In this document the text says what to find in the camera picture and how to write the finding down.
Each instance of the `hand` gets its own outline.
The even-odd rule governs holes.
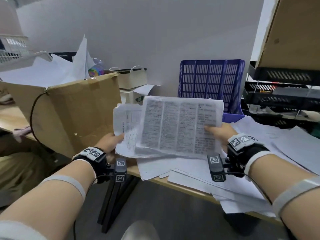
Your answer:
[[[124,136],[124,133],[118,136],[115,136],[114,133],[108,133],[98,141],[95,147],[101,148],[105,153],[110,153],[123,140]]]
[[[211,132],[222,143],[222,146],[226,146],[229,143],[228,139],[238,134],[228,123],[222,123],[221,127],[204,126],[204,129]]]

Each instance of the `bag handle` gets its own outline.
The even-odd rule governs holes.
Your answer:
[[[115,67],[111,67],[109,70],[110,70],[110,71],[113,71],[113,70],[112,70],[113,68],[118,68],[118,70],[120,70],[120,68],[119,68],[119,67],[116,67],[116,66],[115,66]]]
[[[130,72],[132,72],[132,70],[133,70],[135,67],[141,67],[141,70],[144,69],[143,66],[141,66],[141,65],[135,65],[133,68],[131,68]]]

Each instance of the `purple plastic basket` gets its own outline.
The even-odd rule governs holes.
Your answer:
[[[183,60],[178,97],[223,100],[223,122],[236,122],[244,117],[239,99],[244,68],[244,60]]]

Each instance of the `black metal leg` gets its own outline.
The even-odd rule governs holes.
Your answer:
[[[103,233],[108,232],[139,181],[140,178],[130,175],[120,187],[121,183],[110,180],[98,217],[98,223],[102,224]]]
[[[249,216],[244,213],[224,213],[224,218],[234,231],[243,237],[250,236],[254,232],[255,227],[261,221],[259,218]]]

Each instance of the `table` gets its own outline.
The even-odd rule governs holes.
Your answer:
[[[16,105],[0,105],[0,129],[12,132],[16,128],[23,128],[28,126],[29,123],[25,119],[21,110]],[[26,135],[27,138],[31,140],[35,140],[32,134]],[[127,173],[136,177],[140,177],[140,172],[137,166],[137,162],[134,159],[129,159],[127,162]],[[189,194],[194,197],[198,197],[207,201],[210,201],[214,204],[219,204],[218,201],[214,199],[214,197],[208,193],[204,193],[198,190],[194,190],[185,186],[177,185],[174,183],[170,183],[167,180],[168,177],[165,178],[153,178],[150,181],[160,184],[162,186]],[[269,221],[274,224],[282,225],[282,222],[278,219],[270,218],[255,212],[248,212],[248,215],[257,217],[259,219]]]

